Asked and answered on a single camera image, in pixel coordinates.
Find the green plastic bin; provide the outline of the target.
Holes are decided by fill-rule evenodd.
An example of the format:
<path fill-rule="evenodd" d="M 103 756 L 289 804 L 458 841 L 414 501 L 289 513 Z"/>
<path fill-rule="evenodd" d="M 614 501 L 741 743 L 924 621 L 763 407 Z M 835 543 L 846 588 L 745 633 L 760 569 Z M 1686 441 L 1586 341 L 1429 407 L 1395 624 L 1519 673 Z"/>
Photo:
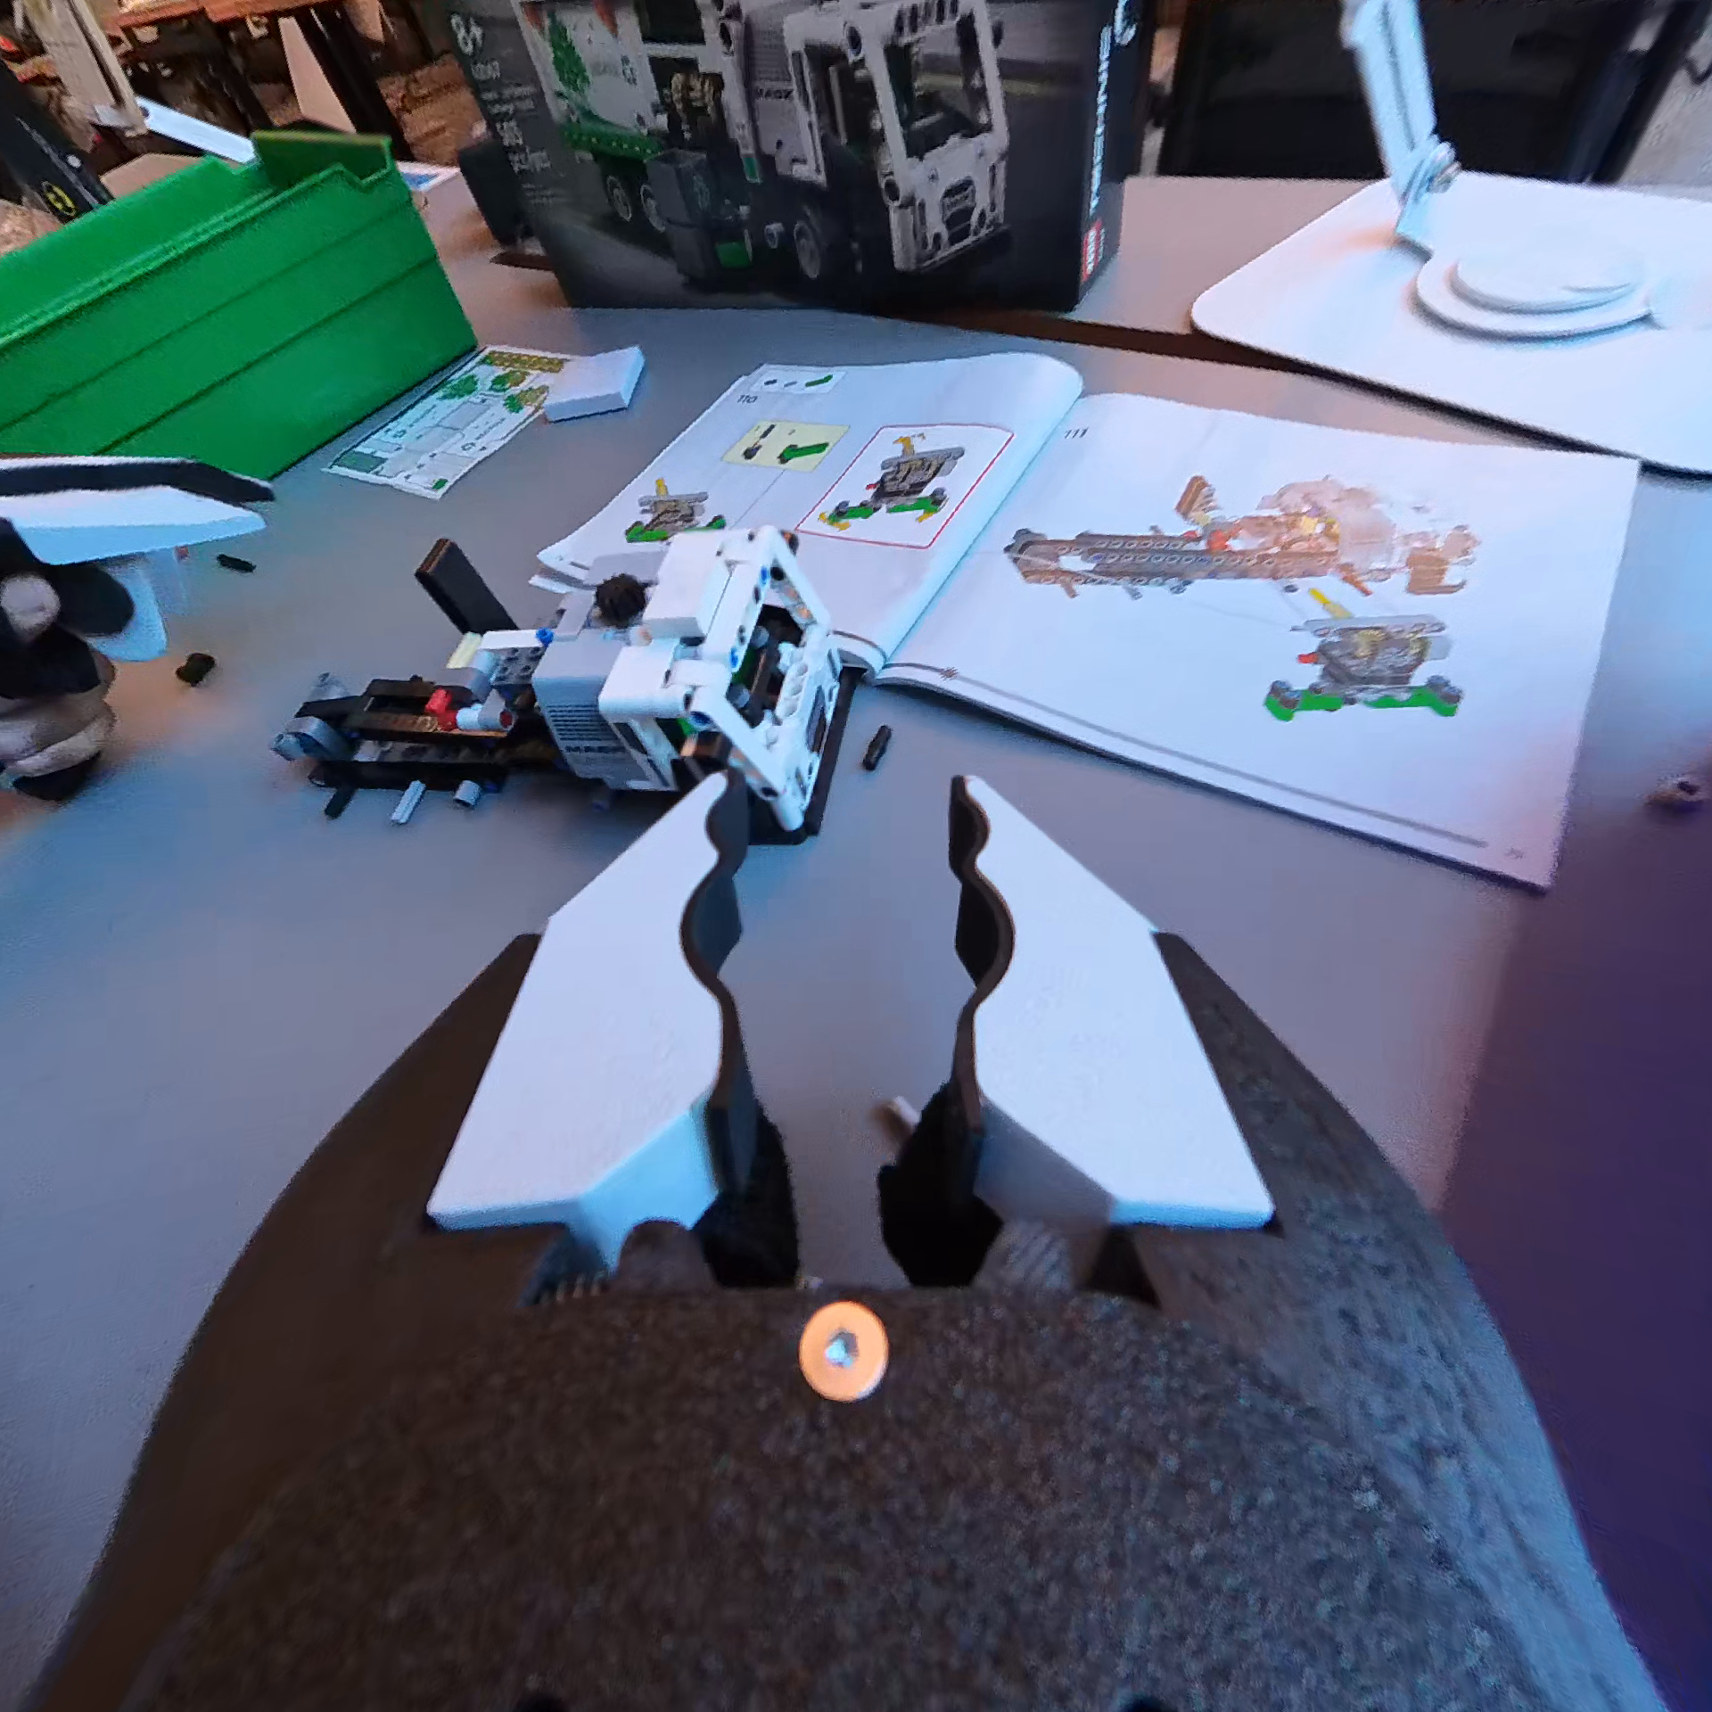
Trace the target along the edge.
<path fill-rule="evenodd" d="M 3 256 L 3 455 L 270 479 L 477 347 L 383 138 L 252 145 Z"/>

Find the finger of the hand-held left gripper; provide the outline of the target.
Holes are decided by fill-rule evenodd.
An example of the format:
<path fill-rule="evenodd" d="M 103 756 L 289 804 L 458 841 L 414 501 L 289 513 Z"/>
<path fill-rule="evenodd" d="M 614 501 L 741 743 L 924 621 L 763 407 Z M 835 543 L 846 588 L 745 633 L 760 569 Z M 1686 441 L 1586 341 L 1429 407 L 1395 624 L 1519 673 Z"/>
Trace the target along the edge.
<path fill-rule="evenodd" d="M 72 636 L 113 661 L 161 657 L 161 581 L 192 549 L 259 532 L 269 501 L 269 481 L 193 458 L 6 456 L 3 646 Z"/>

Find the small white box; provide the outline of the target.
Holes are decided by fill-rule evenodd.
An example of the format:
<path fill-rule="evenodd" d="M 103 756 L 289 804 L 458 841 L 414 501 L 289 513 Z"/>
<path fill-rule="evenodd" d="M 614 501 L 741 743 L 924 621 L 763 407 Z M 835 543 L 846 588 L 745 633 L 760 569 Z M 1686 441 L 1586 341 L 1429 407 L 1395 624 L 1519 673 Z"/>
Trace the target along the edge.
<path fill-rule="evenodd" d="M 568 356 L 548 379 L 541 416 L 548 421 L 574 421 L 624 412 L 646 370 L 642 349 L 614 349 Z"/>

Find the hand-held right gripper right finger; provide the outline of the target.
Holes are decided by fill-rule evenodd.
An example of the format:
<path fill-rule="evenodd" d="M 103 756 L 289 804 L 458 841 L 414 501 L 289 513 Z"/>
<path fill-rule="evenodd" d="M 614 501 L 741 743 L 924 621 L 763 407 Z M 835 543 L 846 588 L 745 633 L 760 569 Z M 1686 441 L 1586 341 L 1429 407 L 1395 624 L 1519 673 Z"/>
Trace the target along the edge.
<path fill-rule="evenodd" d="M 1155 925 L 980 776 L 953 776 L 953 1186 L 1005 1220 L 1262 1228 L 1275 1205 Z"/>

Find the black box yellow emblem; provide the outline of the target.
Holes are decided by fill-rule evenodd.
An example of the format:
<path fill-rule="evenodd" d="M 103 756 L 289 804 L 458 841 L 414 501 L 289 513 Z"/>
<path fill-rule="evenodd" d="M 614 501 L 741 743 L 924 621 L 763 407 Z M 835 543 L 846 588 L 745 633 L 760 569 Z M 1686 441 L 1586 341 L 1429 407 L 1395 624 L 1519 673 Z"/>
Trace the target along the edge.
<path fill-rule="evenodd" d="M 2 64 L 2 161 L 21 202 L 54 223 L 72 223 L 113 202 L 50 112 Z"/>

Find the white black lego truck model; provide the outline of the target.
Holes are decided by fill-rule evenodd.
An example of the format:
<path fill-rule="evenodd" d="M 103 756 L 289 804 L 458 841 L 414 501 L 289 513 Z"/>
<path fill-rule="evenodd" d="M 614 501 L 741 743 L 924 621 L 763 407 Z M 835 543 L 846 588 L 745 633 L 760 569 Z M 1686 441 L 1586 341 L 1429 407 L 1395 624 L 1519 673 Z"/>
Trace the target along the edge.
<path fill-rule="evenodd" d="M 793 527 L 704 527 L 603 558 L 548 627 L 491 627 L 499 605 L 458 546 L 437 543 L 417 582 L 463 625 L 437 681 L 316 681 L 270 750 L 327 790 L 397 794 L 405 823 L 427 793 L 479 807 L 504 782 L 567 776 L 595 793 L 685 794 L 728 770 L 756 841 L 820 831 L 858 669 Z"/>

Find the small dark container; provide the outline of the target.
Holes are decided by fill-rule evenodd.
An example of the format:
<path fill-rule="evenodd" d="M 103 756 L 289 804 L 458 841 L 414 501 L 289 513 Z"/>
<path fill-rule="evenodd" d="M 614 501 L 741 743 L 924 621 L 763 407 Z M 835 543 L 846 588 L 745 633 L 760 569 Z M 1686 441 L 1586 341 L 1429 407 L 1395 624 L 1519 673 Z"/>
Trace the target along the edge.
<path fill-rule="evenodd" d="M 531 236 L 520 179 L 502 142 L 485 135 L 456 152 L 458 173 L 492 243 L 518 249 Z"/>

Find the person's left hand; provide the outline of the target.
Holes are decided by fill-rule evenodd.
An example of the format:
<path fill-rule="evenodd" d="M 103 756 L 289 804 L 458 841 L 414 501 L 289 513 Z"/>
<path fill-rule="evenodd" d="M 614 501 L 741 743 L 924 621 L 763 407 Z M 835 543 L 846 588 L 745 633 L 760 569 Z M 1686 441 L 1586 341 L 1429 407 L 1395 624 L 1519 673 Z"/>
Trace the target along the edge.
<path fill-rule="evenodd" d="M 58 621 L 52 582 L 3 571 L 2 764 L 26 797 L 64 801 L 80 793 L 113 735 L 113 665 Z"/>

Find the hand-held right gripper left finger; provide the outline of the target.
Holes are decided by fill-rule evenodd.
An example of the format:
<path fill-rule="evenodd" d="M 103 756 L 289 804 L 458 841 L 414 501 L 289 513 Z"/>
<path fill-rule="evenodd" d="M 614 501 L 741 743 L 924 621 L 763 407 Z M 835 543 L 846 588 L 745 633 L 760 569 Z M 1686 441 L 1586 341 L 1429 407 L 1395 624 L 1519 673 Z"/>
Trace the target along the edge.
<path fill-rule="evenodd" d="M 634 1226 L 737 1196 L 760 1111 L 721 966 L 741 937 L 747 790 L 695 784 L 545 923 L 425 1202 L 443 1231 L 564 1226 L 614 1263 Z"/>

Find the open instruction booklet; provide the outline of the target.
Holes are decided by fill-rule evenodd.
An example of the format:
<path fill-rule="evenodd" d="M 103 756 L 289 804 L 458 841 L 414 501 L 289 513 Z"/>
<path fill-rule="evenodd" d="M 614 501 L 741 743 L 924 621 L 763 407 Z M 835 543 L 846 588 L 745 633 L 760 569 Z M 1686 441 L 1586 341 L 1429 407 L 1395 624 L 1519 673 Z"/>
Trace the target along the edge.
<path fill-rule="evenodd" d="M 1545 890 L 1638 474 L 1016 350 L 769 362 L 539 562 L 777 526 L 882 682 Z"/>

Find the dark lego set box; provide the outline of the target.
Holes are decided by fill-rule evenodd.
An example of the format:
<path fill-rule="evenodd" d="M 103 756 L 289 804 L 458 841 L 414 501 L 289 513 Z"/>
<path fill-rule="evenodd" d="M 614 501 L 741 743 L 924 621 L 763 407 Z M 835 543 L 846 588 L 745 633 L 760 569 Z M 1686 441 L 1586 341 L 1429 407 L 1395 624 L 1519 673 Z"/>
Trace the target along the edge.
<path fill-rule="evenodd" d="M 574 308 L 1065 312 L 1120 243 L 1155 4 L 443 4 Z"/>

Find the green white sticker sheet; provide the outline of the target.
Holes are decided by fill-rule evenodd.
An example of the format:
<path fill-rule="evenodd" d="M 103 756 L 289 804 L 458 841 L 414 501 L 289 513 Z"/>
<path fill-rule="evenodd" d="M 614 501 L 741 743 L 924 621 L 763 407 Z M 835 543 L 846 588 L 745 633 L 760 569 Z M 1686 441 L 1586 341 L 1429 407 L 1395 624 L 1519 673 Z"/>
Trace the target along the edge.
<path fill-rule="evenodd" d="M 520 347 L 481 349 L 429 392 L 346 447 L 327 471 L 425 500 L 443 492 L 539 418 L 549 383 L 573 356 Z"/>

